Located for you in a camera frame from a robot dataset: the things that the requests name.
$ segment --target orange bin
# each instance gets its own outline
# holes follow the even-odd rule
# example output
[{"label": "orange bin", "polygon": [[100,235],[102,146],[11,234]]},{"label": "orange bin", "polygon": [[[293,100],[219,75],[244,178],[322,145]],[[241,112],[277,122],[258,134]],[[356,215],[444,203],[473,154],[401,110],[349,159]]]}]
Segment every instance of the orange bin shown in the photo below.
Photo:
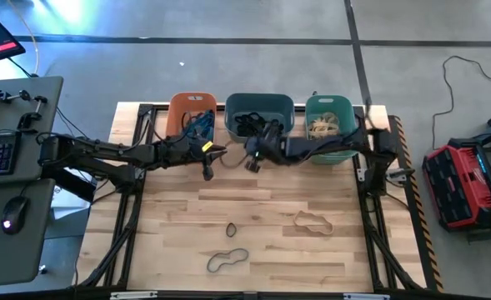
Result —
[{"label": "orange bin", "polygon": [[214,117],[218,110],[218,102],[214,95],[207,92],[180,92],[171,98],[168,112],[167,136],[182,134],[183,127],[188,123],[188,116],[196,116],[212,110]]}]

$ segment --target gray desk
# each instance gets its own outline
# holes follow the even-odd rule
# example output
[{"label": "gray desk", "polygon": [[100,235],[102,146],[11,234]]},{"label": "gray desk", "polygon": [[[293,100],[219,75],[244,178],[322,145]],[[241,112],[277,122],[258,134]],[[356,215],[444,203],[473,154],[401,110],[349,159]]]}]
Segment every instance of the gray desk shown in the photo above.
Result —
[{"label": "gray desk", "polygon": [[[30,96],[44,96],[48,103],[40,107],[42,119],[32,123],[32,128],[40,133],[50,132],[53,129],[54,115],[58,106],[58,99],[62,91],[63,78],[39,77],[25,79],[0,80],[0,90],[17,95],[24,89]],[[15,99],[11,104],[0,102],[0,129],[15,130],[19,118],[24,113],[33,113],[38,103],[36,101],[23,101]],[[39,178],[42,168],[37,164],[40,146],[34,135],[23,134],[18,151],[18,162],[11,175],[0,176],[0,183],[21,182]]]},{"label": "gray desk", "polygon": [[24,184],[0,188],[0,284],[29,282],[38,275],[54,183],[52,179],[42,179],[28,186],[25,196],[30,198],[30,205],[25,226],[15,235],[3,232],[1,217],[6,202],[19,195]]},{"label": "gray desk", "polygon": [[[62,84],[61,77],[13,79],[1,80],[0,89],[11,94],[25,89],[31,96],[47,97],[49,103],[40,110],[43,119],[35,122],[33,128],[39,132],[50,132]],[[21,99],[14,100],[9,105],[0,102],[0,129],[16,129],[21,115],[33,112],[35,107],[36,102],[24,102]],[[0,184],[0,285],[29,282],[38,274],[54,180],[41,179],[28,186],[25,195],[31,200],[21,232],[9,236],[1,229],[6,202],[19,195],[28,181],[41,176],[42,169],[37,164],[38,157],[39,145],[35,142],[35,136],[23,135],[14,175],[0,176],[5,180]]]}]

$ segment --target computer mouse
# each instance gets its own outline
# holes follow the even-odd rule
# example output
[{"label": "computer mouse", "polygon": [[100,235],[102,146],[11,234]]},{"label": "computer mouse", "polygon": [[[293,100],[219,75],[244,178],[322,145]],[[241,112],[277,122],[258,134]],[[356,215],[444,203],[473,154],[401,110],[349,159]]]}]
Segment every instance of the computer mouse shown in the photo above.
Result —
[{"label": "computer mouse", "polygon": [[13,197],[8,200],[3,209],[1,228],[6,234],[16,234],[25,224],[25,215],[30,199],[24,196]]}]

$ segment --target teal bin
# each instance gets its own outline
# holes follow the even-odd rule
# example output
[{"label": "teal bin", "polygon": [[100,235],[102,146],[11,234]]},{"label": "teal bin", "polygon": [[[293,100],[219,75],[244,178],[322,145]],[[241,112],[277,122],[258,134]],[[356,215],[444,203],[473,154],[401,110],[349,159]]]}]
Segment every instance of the teal bin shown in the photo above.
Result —
[{"label": "teal bin", "polygon": [[[353,104],[343,96],[312,96],[305,107],[304,126],[306,138],[310,139],[308,125],[315,119],[320,118],[324,113],[334,113],[339,120],[339,131],[342,135],[348,135],[357,129],[354,120]],[[356,151],[341,151],[328,154],[314,155],[310,158],[312,163],[317,164],[338,164],[352,156]]]},{"label": "teal bin", "polygon": [[267,121],[278,120],[284,126],[283,134],[293,129],[295,108],[292,98],[282,94],[235,93],[225,103],[225,127],[230,138],[236,143],[245,143],[248,137],[238,135],[236,117],[258,113]]}]

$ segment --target red power station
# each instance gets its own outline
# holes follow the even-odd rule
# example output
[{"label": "red power station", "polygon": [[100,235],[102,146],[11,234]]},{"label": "red power station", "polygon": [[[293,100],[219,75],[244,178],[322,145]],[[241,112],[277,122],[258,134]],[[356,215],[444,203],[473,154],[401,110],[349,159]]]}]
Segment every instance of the red power station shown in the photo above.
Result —
[{"label": "red power station", "polygon": [[452,138],[422,168],[445,229],[491,228],[491,167],[478,141]]}]

